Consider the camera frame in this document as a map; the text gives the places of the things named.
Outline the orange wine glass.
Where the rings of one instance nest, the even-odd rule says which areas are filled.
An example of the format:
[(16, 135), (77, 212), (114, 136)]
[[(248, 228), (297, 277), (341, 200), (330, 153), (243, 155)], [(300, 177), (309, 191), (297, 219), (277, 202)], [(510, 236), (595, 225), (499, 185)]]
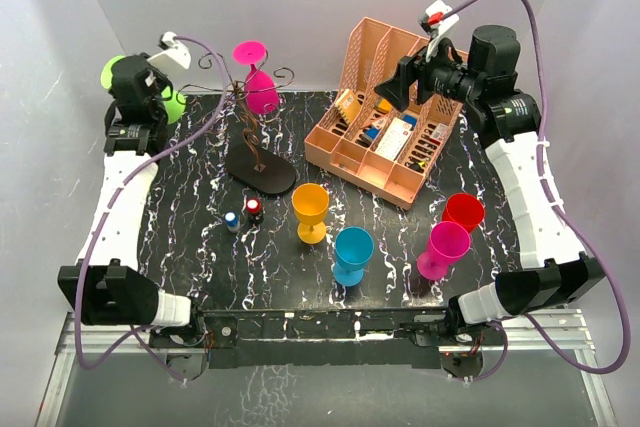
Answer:
[(315, 245), (326, 237), (324, 220), (329, 208), (329, 193), (319, 184), (305, 183), (298, 186), (292, 195), (292, 206), (299, 221), (299, 239)]

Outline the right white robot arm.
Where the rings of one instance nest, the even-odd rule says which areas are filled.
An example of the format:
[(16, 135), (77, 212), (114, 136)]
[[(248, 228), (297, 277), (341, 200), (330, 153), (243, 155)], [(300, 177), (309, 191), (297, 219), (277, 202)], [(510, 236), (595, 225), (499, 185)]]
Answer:
[(474, 30), (462, 58), (441, 28), (425, 25), (428, 44), (401, 58), (394, 75), (376, 86), (378, 95), (405, 111), (417, 88), (417, 104), (432, 96), (460, 102), (465, 116), (496, 170), (516, 225), (521, 268), (455, 297), (445, 323), (447, 335), (466, 344), (482, 323), (569, 304), (604, 277), (573, 231), (556, 214), (541, 185), (536, 153), (541, 115), (535, 99), (517, 89), (520, 43), (514, 30), (484, 25)]

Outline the green wine glass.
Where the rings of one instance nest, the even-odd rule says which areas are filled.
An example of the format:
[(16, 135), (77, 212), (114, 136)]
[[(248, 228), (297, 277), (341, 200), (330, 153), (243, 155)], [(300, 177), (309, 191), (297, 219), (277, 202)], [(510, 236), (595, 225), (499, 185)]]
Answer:
[(115, 112), (120, 115), (119, 122), (131, 124), (170, 125), (180, 119), (185, 110), (185, 99), (174, 88), (174, 122), (168, 122), (166, 112), (150, 95), (145, 83), (151, 67), (146, 53), (134, 55), (117, 55), (103, 67), (100, 82), (111, 95), (113, 102), (109, 114), (105, 117), (106, 129), (113, 123)]

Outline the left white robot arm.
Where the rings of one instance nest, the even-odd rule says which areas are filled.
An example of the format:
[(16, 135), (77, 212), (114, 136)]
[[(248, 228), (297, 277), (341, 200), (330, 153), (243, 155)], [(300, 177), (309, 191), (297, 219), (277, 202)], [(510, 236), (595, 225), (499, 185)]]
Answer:
[(166, 293), (140, 274), (138, 236), (156, 156), (165, 148), (168, 125), (184, 111), (170, 78), (190, 63), (187, 49), (169, 48), (153, 56), (117, 56), (105, 65), (101, 83), (113, 100), (104, 118), (103, 184), (85, 244), (57, 277), (69, 303), (83, 292), (83, 324), (171, 328), (186, 346), (204, 339), (207, 323), (191, 312), (189, 298)]

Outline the blue wine glass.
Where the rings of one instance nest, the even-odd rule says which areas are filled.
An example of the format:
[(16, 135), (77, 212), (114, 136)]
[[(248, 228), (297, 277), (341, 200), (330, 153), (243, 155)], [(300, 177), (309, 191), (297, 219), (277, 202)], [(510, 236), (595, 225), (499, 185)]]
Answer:
[(374, 240), (366, 230), (360, 227), (343, 229), (335, 239), (333, 275), (336, 282), (344, 287), (359, 284), (373, 253)]

